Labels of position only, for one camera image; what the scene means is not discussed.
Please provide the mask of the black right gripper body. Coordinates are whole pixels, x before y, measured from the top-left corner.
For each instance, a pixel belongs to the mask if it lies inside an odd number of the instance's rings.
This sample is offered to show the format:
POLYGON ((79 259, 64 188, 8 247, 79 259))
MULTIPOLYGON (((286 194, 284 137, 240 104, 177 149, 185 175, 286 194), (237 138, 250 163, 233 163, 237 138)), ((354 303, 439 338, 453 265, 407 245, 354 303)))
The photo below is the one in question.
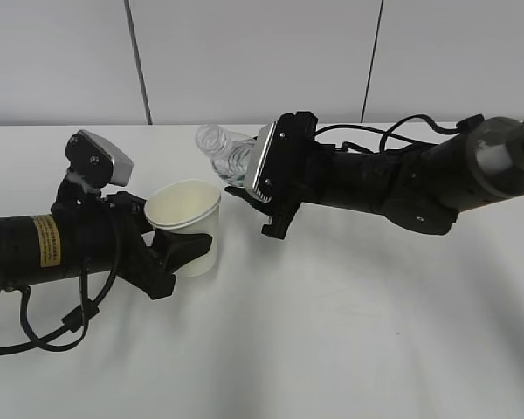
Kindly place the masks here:
POLYGON ((283 239, 300 205, 314 193, 307 165, 321 151, 317 117, 308 111, 281 115, 272 129, 261 166, 261 192, 269 221, 262 234, 283 239))

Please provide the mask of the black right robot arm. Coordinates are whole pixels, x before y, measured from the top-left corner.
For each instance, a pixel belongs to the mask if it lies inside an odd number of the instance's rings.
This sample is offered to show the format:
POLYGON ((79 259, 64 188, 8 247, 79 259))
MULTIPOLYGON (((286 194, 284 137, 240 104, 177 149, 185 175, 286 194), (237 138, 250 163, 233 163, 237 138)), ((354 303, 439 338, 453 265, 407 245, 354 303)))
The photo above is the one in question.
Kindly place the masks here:
POLYGON ((259 131, 243 183, 228 192, 266 215, 262 233, 277 239, 304 203, 443 236, 462 212, 524 196, 524 120, 477 114, 429 127, 445 141, 407 138, 402 148, 371 151, 320 143, 313 113, 285 113, 259 131))

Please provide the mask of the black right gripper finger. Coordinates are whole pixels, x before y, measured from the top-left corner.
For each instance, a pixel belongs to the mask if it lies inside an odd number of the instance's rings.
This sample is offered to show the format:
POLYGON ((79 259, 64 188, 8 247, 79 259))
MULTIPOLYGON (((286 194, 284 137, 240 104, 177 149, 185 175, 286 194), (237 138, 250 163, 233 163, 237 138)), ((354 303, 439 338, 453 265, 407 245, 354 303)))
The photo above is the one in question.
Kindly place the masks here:
POLYGON ((236 198, 243 200, 257 212, 260 212, 262 214, 272 214, 272 205, 270 203, 263 203, 253 198, 248 194, 248 192, 244 188, 226 186, 224 188, 224 191, 230 194, 231 196, 235 196, 236 198))

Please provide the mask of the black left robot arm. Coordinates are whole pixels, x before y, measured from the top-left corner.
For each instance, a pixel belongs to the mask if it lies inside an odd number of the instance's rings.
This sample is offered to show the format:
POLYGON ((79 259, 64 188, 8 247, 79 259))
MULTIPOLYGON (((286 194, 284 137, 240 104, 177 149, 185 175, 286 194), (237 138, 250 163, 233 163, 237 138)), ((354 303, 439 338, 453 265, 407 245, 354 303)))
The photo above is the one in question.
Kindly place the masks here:
POLYGON ((60 203, 42 216, 0 218, 0 292, 75 278, 80 269, 114 271, 151 299, 170 296, 176 272, 206 255, 207 233, 153 227, 144 199, 128 192, 60 203))

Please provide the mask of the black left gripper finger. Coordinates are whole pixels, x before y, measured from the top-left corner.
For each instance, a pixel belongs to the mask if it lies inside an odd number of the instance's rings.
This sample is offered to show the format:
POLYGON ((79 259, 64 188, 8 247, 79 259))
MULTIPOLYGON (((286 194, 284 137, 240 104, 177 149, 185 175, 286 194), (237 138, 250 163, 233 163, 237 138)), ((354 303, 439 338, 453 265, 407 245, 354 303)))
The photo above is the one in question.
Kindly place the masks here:
POLYGON ((152 249, 168 273, 206 273, 213 267, 212 236, 157 230, 152 249))

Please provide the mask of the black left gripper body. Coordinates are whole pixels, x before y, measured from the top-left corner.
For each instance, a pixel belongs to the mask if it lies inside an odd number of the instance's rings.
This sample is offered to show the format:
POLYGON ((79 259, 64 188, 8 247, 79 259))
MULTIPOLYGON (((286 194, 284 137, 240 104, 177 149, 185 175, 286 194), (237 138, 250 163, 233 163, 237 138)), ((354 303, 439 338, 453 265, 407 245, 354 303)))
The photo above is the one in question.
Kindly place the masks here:
POLYGON ((96 299, 108 295, 116 278, 126 280, 152 300, 171 296, 176 275, 165 271, 166 257, 143 239, 154 230, 145 217, 145 200, 124 191, 107 196, 96 192, 85 194, 85 205, 107 232, 109 274, 96 299))

